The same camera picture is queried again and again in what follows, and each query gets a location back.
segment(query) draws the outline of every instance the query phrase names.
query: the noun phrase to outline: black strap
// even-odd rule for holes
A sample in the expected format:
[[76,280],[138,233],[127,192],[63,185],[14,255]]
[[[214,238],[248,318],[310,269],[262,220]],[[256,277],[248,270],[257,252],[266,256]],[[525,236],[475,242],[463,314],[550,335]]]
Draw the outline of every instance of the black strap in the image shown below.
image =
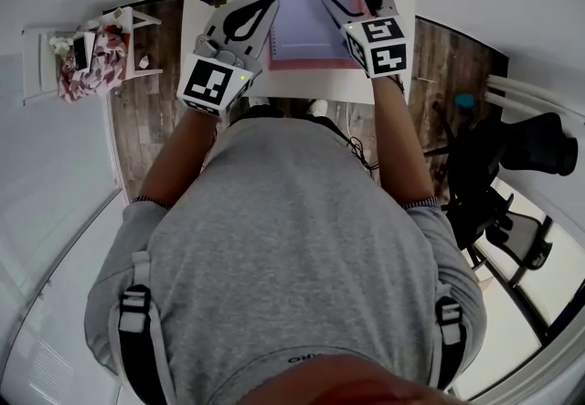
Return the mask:
[[[445,319],[444,315],[446,308],[450,305],[457,305],[455,312],[457,316],[454,318]],[[445,339],[442,340],[441,346],[441,371],[439,373],[438,389],[445,390],[449,384],[455,379],[455,374],[463,361],[463,354],[465,352],[465,342],[467,340],[467,330],[463,326],[463,314],[459,303],[449,296],[442,297],[437,303],[436,307],[437,323],[440,327],[446,325],[457,324],[459,327],[459,342],[452,345],[447,345]]]
[[[144,300],[136,305],[137,300]],[[140,333],[120,330],[120,349],[126,377],[134,392],[145,405],[166,405],[163,387],[156,370],[153,339],[150,336],[150,290],[144,285],[131,286],[120,301],[120,319],[123,313],[140,313],[145,316],[144,329]]]
[[402,91],[402,94],[404,95],[404,83],[402,83],[400,75],[389,75],[388,79],[396,83],[396,86],[399,87],[400,91]]

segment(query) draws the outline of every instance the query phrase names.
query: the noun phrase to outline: backpack strap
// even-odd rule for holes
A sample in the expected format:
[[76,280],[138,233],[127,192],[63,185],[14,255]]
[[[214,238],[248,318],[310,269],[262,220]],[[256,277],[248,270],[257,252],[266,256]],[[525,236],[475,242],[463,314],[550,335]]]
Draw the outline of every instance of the backpack strap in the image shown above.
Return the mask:
[[461,305],[449,295],[450,287],[438,289],[429,385],[446,390],[460,371],[465,354],[467,330]]
[[146,405],[175,405],[160,316],[150,292],[147,251],[132,255],[133,285],[110,312],[108,334],[122,384]]
[[447,389],[463,362],[467,330],[463,325],[462,308],[454,299],[443,296],[435,306],[437,324],[441,329],[441,369],[437,388]]

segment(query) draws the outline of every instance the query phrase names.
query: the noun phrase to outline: teal object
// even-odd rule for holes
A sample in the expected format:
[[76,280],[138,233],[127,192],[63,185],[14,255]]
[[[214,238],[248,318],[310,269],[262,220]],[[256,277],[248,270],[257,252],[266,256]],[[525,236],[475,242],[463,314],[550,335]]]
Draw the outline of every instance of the teal object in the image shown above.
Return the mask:
[[459,106],[462,109],[472,109],[475,104],[475,98],[472,94],[462,93],[455,96],[453,102],[455,106]]

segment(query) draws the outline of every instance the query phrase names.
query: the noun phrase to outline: office chair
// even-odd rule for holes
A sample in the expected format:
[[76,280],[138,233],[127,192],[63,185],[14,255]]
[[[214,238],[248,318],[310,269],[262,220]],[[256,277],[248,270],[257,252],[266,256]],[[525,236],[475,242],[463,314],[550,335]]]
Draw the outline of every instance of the office chair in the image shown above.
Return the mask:
[[485,230],[488,241],[529,270],[541,268],[552,248],[544,239],[543,225],[527,215],[507,211]]
[[513,199],[514,194],[506,200],[493,187],[488,187],[473,199],[450,204],[446,217],[451,223],[457,247],[461,250],[469,248],[484,231],[505,216]]
[[500,163],[506,169],[532,169],[561,176],[575,170],[577,139],[563,133],[560,118],[554,112],[505,124],[505,136],[506,149]]
[[439,103],[433,103],[432,108],[439,114],[448,142],[447,146],[431,150],[424,155],[428,157],[449,154],[445,169],[437,180],[442,182],[447,176],[451,194],[450,205],[457,200],[481,197],[497,176],[498,163],[505,152],[503,124],[486,119],[472,129],[473,116],[468,114],[455,137]]

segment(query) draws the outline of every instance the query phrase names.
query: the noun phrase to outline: pink fabric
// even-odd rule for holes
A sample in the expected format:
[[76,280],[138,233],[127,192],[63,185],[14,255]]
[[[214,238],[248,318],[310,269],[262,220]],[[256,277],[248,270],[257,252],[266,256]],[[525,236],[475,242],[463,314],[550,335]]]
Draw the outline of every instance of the pink fabric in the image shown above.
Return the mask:
[[91,94],[105,95],[124,80],[128,49],[122,38],[99,28],[96,32],[89,72],[75,70],[73,50],[59,72],[59,96],[73,102]]

